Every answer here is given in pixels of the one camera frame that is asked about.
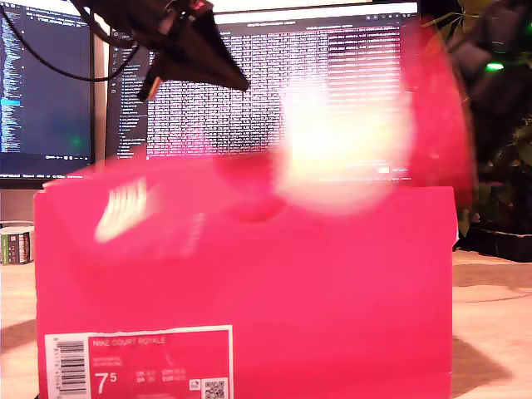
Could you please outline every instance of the qr code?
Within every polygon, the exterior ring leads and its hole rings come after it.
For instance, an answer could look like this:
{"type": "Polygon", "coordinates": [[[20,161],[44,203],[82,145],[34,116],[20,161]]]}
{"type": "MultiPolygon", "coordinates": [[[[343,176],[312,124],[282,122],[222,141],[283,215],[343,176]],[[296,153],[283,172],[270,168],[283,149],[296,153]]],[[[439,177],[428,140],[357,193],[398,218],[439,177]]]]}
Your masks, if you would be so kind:
{"type": "Polygon", "coordinates": [[[201,399],[229,399],[229,381],[227,378],[201,380],[201,399]]]}

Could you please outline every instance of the cable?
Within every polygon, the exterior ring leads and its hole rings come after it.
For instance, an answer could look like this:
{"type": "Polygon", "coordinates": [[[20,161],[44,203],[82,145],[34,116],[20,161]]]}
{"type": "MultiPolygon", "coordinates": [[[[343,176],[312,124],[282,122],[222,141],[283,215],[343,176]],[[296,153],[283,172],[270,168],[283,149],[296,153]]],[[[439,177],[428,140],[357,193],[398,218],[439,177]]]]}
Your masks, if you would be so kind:
{"type": "Polygon", "coordinates": [[[515,301],[517,299],[530,298],[532,293],[524,293],[518,297],[509,297],[509,298],[497,298],[497,299],[484,299],[480,301],[452,301],[453,303],[495,303],[495,302],[505,302],[505,301],[515,301]]]}
{"type": "Polygon", "coordinates": [[[59,69],[55,66],[53,66],[50,62],[46,61],[44,58],[39,56],[39,54],[33,50],[33,48],[26,42],[24,37],[22,37],[22,34],[15,28],[15,25],[13,24],[12,20],[7,16],[6,10],[4,10],[3,5],[0,4],[0,13],[2,14],[3,18],[6,20],[8,26],[11,28],[12,32],[15,34],[18,40],[23,44],[23,46],[45,67],[48,67],[52,69],[54,72],[57,72],[63,76],[70,77],[71,79],[76,79],[77,81],[88,81],[92,83],[100,83],[104,81],[111,81],[118,75],[124,71],[124,69],[127,67],[127,65],[131,62],[133,57],[136,55],[136,53],[140,50],[140,45],[137,45],[133,48],[133,51],[131,54],[127,57],[127,59],[124,61],[124,63],[118,68],[115,72],[113,72],[108,77],[86,77],[86,76],[78,76],[74,75],[73,73],[63,71],[62,69],[59,69]]]}
{"type": "MultiPolygon", "coordinates": [[[[490,5],[484,12],[484,16],[481,17],[482,19],[478,22],[480,25],[480,28],[482,29],[482,35],[485,37],[485,39],[487,38],[488,36],[488,32],[486,31],[487,29],[487,26],[485,24],[485,21],[490,18],[490,17],[493,17],[493,13],[495,12],[495,10],[497,9],[497,5],[499,4],[492,4],[490,5]]],[[[447,49],[447,51],[449,52],[449,54],[452,54],[453,52],[455,52],[458,47],[461,47],[463,44],[465,44],[466,42],[468,42],[472,36],[473,36],[473,32],[475,32],[475,29],[477,28],[478,26],[475,26],[474,28],[472,28],[470,31],[468,31],[466,34],[462,35],[462,37],[460,38],[460,40],[456,43],[451,43],[452,46],[449,46],[449,48],[447,49]]]]}
{"type": "Polygon", "coordinates": [[[0,220],[0,224],[34,224],[31,220],[0,220]]]}
{"type": "Polygon", "coordinates": [[[132,39],[122,39],[119,37],[112,37],[101,28],[100,24],[96,22],[94,17],[90,15],[84,7],[72,2],[76,10],[80,13],[81,18],[92,29],[92,32],[97,35],[102,41],[113,47],[119,48],[132,48],[135,45],[135,41],[132,39]]]}

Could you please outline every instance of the barcode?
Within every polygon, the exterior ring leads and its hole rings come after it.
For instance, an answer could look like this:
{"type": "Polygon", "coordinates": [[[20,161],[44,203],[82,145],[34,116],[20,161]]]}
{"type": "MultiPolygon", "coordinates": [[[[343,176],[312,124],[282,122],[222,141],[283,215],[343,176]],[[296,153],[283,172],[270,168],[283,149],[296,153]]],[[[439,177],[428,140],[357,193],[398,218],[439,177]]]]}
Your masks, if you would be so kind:
{"type": "Polygon", "coordinates": [[[87,373],[85,343],[83,341],[57,342],[56,382],[60,395],[85,395],[87,373]]]}

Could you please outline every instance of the green light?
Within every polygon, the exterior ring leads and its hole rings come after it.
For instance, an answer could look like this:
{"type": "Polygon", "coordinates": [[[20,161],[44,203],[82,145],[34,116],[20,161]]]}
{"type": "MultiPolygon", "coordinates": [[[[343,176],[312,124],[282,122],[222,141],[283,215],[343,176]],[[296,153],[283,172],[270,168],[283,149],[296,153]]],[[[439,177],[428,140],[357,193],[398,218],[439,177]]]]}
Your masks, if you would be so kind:
{"type": "Polygon", "coordinates": [[[72,137],[71,138],[71,144],[72,146],[79,148],[81,147],[81,138],[80,137],[72,137]]]}
{"type": "Polygon", "coordinates": [[[501,69],[505,69],[505,66],[500,62],[490,62],[485,69],[488,71],[500,71],[501,69]]]}

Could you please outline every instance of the wooden desk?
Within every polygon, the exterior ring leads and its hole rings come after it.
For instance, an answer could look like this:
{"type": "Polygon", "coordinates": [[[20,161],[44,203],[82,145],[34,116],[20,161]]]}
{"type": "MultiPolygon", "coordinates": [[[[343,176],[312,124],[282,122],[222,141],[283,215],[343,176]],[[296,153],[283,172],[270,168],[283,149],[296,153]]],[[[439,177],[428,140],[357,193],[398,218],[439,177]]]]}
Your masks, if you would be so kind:
{"type": "MultiPolygon", "coordinates": [[[[37,386],[34,265],[2,266],[2,399],[37,386]]],[[[532,397],[532,264],[455,254],[453,397],[532,397]]]]}

